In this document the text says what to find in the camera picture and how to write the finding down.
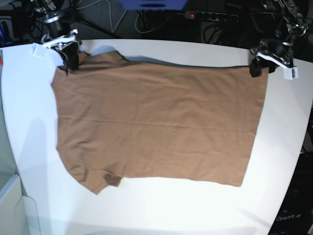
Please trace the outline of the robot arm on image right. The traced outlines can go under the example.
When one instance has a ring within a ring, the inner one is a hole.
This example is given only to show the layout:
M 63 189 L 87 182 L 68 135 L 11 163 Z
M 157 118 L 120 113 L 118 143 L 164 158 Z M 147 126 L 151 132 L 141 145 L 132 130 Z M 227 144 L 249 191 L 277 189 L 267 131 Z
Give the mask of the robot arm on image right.
M 286 80 L 297 79 L 298 67 L 294 65 L 292 47 L 298 38 L 308 33 L 309 24 L 292 0 L 263 0 L 261 3 L 264 14 L 280 16 L 281 21 L 273 33 L 267 33 L 259 27 L 255 18 L 262 12 L 250 12 L 255 29 L 269 37 L 262 38 L 258 46 L 250 49 L 249 72 L 252 77 L 258 77 L 262 75 L 262 69 L 268 68 L 268 72 L 272 73 L 281 67 Z

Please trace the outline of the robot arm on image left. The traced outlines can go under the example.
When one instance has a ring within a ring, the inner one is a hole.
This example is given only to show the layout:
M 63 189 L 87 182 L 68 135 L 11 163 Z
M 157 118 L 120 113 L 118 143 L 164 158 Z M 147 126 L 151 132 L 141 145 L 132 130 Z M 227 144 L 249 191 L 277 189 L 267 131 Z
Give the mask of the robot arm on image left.
M 40 41 L 42 47 L 56 51 L 64 66 L 70 70 L 79 67 L 78 49 L 81 41 L 76 38 L 77 29 L 71 29 L 75 20 L 75 11 L 62 9 L 62 0 L 32 0 L 31 5 L 37 13 L 43 15 L 43 24 L 47 27 Z

